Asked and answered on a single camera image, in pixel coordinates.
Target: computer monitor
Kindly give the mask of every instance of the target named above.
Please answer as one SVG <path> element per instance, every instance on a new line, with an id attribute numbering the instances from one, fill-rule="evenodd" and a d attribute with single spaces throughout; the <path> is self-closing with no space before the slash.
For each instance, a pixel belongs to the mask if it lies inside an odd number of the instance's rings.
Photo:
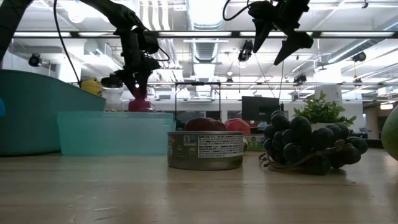
<path id="1" fill-rule="evenodd" d="M 271 123 L 271 114 L 279 110 L 279 99 L 242 96 L 242 119 L 245 121 L 265 121 Z"/>

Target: wooden table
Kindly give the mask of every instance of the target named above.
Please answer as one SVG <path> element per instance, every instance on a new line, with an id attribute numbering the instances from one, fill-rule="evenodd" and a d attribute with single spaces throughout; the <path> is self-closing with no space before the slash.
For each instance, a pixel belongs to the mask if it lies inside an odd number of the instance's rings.
<path id="1" fill-rule="evenodd" d="M 369 150 L 328 176 L 189 171 L 164 157 L 0 158 L 0 223 L 398 223 L 398 162 Z"/>

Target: green leaves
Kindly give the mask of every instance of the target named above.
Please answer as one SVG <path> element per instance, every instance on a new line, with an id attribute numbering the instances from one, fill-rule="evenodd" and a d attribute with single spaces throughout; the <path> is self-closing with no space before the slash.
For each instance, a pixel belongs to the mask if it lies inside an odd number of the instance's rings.
<path id="1" fill-rule="evenodd" d="M 335 101 L 326 102 L 326 93 L 321 91 L 319 99 L 315 95 L 310 96 L 304 100 L 305 106 L 303 110 L 294 108 L 294 116 L 303 116 L 311 123 L 345 123 L 346 125 L 354 124 L 356 116 L 348 119 L 344 116 L 339 116 L 345 109 L 337 105 Z"/>

